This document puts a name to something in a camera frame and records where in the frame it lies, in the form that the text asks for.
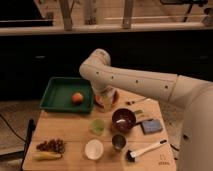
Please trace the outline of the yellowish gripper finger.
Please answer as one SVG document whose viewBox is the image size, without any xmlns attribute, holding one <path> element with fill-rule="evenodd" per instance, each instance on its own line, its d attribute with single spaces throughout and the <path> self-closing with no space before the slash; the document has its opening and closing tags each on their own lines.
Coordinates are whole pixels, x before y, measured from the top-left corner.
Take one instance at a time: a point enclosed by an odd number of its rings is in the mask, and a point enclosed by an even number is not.
<svg viewBox="0 0 213 171">
<path fill-rule="evenodd" d="M 112 100 L 109 97 L 103 97 L 102 104 L 105 112 L 109 112 L 112 109 Z"/>
</svg>

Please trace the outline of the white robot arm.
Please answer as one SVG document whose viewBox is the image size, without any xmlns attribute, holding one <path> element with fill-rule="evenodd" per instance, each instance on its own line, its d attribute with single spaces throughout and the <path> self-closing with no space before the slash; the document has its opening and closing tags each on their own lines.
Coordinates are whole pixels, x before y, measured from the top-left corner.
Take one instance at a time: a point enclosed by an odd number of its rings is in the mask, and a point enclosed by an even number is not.
<svg viewBox="0 0 213 171">
<path fill-rule="evenodd" d="M 103 49 L 80 65 L 97 95 L 116 87 L 184 110 L 178 171 L 213 171 L 213 82 L 177 74 L 115 68 Z"/>
</svg>

